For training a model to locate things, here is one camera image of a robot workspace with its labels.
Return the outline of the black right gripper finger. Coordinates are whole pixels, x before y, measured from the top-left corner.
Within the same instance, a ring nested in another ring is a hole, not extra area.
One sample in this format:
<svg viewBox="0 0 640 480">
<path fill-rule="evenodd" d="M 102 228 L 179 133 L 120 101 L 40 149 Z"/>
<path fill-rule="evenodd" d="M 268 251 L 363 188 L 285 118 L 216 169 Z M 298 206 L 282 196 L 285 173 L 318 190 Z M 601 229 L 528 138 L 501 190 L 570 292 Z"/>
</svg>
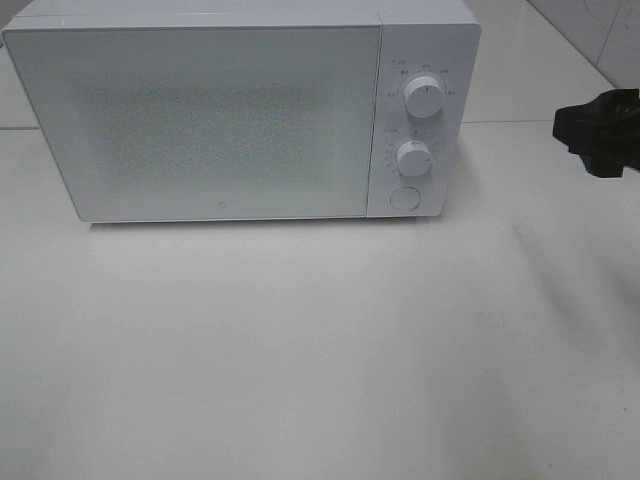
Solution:
<svg viewBox="0 0 640 480">
<path fill-rule="evenodd" d="M 561 108 L 552 133 L 576 155 L 638 155 L 639 90 L 613 89 Z"/>
<path fill-rule="evenodd" d="M 597 178 L 621 178 L 626 168 L 639 171 L 639 155 L 592 153 L 582 156 L 585 170 Z"/>
</svg>

